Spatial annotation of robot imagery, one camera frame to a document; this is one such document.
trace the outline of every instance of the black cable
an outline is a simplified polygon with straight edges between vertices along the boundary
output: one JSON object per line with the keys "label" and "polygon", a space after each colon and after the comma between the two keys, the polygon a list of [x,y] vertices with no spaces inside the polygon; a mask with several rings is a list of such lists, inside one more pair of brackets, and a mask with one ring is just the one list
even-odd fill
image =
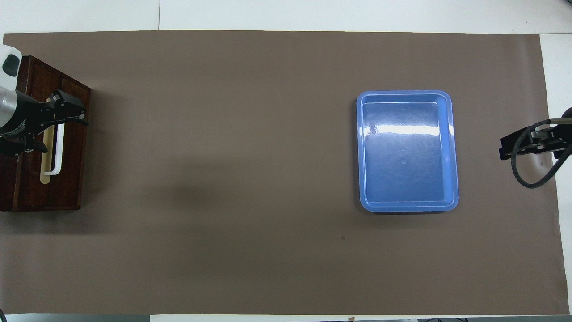
{"label": "black cable", "polygon": [[566,159],[568,158],[568,156],[570,154],[572,154],[572,144],[570,144],[562,153],[562,155],[560,155],[560,158],[558,159],[558,161],[556,161],[556,163],[554,163],[554,165],[552,166],[552,168],[550,168],[550,170],[548,170],[548,172],[546,173],[546,175],[544,175],[542,177],[542,179],[540,179],[539,181],[535,182],[535,183],[528,183],[526,182],[524,179],[522,179],[521,175],[518,173],[518,169],[517,169],[517,154],[518,151],[520,150],[521,147],[521,143],[522,141],[525,139],[525,137],[530,134],[530,132],[534,131],[534,129],[536,129],[537,127],[541,126],[541,125],[545,125],[545,124],[550,124],[550,119],[546,119],[544,121],[540,121],[538,123],[534,123],[533,125],[529,126],[526,128],[526,130],[524,130],[521,135],[518,137],[517,141],[514,143],[514,148],[513,148],[513,153],[510,156],[510,166],[513,169],[513,174],[514,177],[517,179],[517,181],[522,184],[523,186],[530,188],[530,189],[534,189],[534,188],[538,188],[541,185],[545,184],[546,182],[548,182],[548,180],[550,180],[554,174],[556,173],[556,171],[558,171],[558,169],[560,169],[560,167],[562,166],[562,164],[564,163],[564,161],[566,161]]}

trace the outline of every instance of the brown paper mat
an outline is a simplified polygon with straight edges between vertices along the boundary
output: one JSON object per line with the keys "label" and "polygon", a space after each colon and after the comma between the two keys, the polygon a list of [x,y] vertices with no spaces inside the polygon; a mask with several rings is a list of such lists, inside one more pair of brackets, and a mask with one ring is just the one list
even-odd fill
{"label": "brown paper mat", "polygon": [[[555,184],[521,187],[497,152],[547,117],[537,35],[4,42],[93,88],[83,209],[0,215],[7,313],[568,313]],[[451,212],[359,204],[355,100],[393,89],[452,97]],[[540,176],[548,160],[521,165]]]}

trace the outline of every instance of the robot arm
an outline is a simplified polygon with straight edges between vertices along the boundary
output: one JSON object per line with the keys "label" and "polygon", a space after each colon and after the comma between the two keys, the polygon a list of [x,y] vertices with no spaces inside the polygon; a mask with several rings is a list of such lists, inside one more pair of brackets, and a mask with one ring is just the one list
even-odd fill
{"label": "robot arm", "polygon": [[[548,124],[556,126],[538,129]],[[558,160],[546,175],[535,183],[522,179],[517,169],[517,155],[546,152],[552,152],[554,158]],[[546,119],[501,138],[499,154],[501,160],[510,159],[513,174],[523,186],[532,189],[545,184],[572,154],[572,107],[559,119]]]}
{"label": "robot arm", "polygon": [[54,91],[46,102],[39,102],[16,90],[22,54],[0,44],[0,153],[18,156],[20,152],[47,152],[35,137],[47,128],[75,121],[88,123],[85,106],[77,97]]}

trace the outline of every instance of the tray rim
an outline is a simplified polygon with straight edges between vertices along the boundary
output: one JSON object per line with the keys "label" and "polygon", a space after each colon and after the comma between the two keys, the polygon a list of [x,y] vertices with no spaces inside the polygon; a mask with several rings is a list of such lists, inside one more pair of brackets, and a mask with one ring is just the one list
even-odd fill
{"label": "tray rim", "polygon": [[[439,95],[445,99],[444,108],[447,111],[447,124],[442,124],[439,122],[440,126],[448,126],[448,139],[449,139],[449,164],[451,169],[451,190],[452,190],[452,202],[449,204],[435,205],[438,201],[421,201],[416,202],[417,206],[407,206],[410,202],[391,202],[390,203],[379,203],[379,202],[369,202],[366,198],[366,183],[365,183],[365,147],[363,138],[363,100],[368,96],[401,96],[401,95]],[[361,93],[356,101],[356,115],[357,115],[357,151],[358,151],[358,162],[359,162],[359,192],[360,201],[362,206],[368,211],[374,213],[393,213],[393,212],[433,212],[433,211],[449,211],[457,207],[459,203],[459,183],[458,183],[458,173],[457,173],[457,161],[456,161],[456,148],[455,148],[455,134],[454,134],[454,122],[452,114],[452,100],[447,92],[434,89],[423,89],[423,90],[401,90],[401,91],[365,91]]]}

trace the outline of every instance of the robot end effector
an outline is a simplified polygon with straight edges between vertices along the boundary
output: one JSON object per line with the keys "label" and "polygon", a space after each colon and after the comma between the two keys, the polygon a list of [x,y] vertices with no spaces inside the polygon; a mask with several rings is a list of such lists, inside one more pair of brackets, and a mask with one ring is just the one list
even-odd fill
{"label": "robot end effector", "polygon": [[77,97],[54,91],[46,102],[39,102],[16,90],[22,54],[0,44],[0,153],[18,156],[20,152],[47,152],[35,139],[45,129],[69,121],[83,125],[85,106]]}

